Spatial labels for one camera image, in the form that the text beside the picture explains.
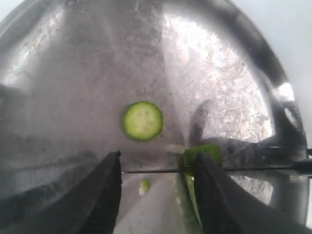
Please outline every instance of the cucumber slice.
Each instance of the cucumber slice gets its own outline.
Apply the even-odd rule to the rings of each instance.
[[[139,141],[148,141],[158,136],[162,126],[162,112],[148,101],[132,104],[123,118],[123,129],[126,134]]]
[[[218,145],[214,145],[214,144],[206,144],[206,145],[201,145],[198,147],[186,149],[182,155],[184,166],[187,166],[187,167],[188,166],[194,166],[196,157],[199,153],[205,153],[208,156],[212,157],[217,163],[221,163],[220,147]],[[197,203],[196,203],[196,197],[195,197],[194,175],[192,172],[185,173],[184,175],[185,175],[186,184],[187,184],[187,187],[189,190],[189,194],[191,197],[191,201],[193,204],[193,208],[195,211],[195,215],[196,215],[197,220],[201,226],[199,213],[198,213],[198,207],[197,207]]]

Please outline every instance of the stainless steel surface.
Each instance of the stainless steel surface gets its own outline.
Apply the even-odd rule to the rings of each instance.
[[[172,145],[229,143],[221,137],[240,140],[231,141],[234,152],[246,142],[287,149],[283,156],[251,150],[232,157],[224,148],[226,166],[307,157],[282,67],[225,0],[27,0],[0,24],[0,54],[2,200],[81,166],[44,167],[86,150],[120,150],[123,170],[176,168]],[[120,128],[124,108],[138,100],[164,114],[163,133],[151,142],[134,142]],[[141,197],[143,175],[124,175],[115,233],[199,232],[183,177],[147,177],[152,187]],[[305,222],[305,177],[235,179],[257,197],[273,187],[268,203]]]

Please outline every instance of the cucumber piece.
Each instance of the cucumber piece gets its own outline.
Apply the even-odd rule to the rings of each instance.
[[[151,188],[150,182],[147,179],[143,179],[140,183],[139,194],[143,196],[146,194]]]
[[[132,139],[148,141],[162,131],[161,110],[153,103],[140,101],[132,104],[123,118],[123,129]]]
[[[182,155],[184,166],[186,167],[194,166],[196,157],[199,153],[207,154],[208,156],[212,157],[217,163],[221,163],[220,147],[214,144],[206,144],[206,145],[186,149]],[[199,213],[198,213],[198,207],[196,203],[196,197],[195,197],[194,175],[192,172],[187,172],[184,175],[185,175],[186,184],[189,190],[190,198],[193,204],[194,212],[201,226]]]

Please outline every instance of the scissor blade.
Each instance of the scissor blade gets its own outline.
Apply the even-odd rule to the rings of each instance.
[[[271,167],[251,167],[251,168],[222,168],[226,172],[242,172],[242,171],[270,171],[270,170],[292,170],[291,166],[271,166]],[[137,170],[123,171],[123,174],[150,174],[150,173],[185,173],[191,172],[192,168],[181,169],[161,169],[161,170]]]

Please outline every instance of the metal bowl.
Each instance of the metal bowl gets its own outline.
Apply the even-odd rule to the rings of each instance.
[[[122,152],[124,170],[175,168],[179,149],[229,138],[234,151],[269,149],[224,153],[229,166],[307,157],[279,61],[226,0],[26,0],[0,24],[0,54],[0,208],[59,185],[10,209],[1,229],[53,204],[110,151]],[[164,115],[161,136],[144,143],[120,127],[124,108],[140,100]],[[143,178],[152,186],[140,196]],[[234,179],[305,223],[307,178]],[[124,175],[122,189],[116,234],[200,232],[182,175]]]

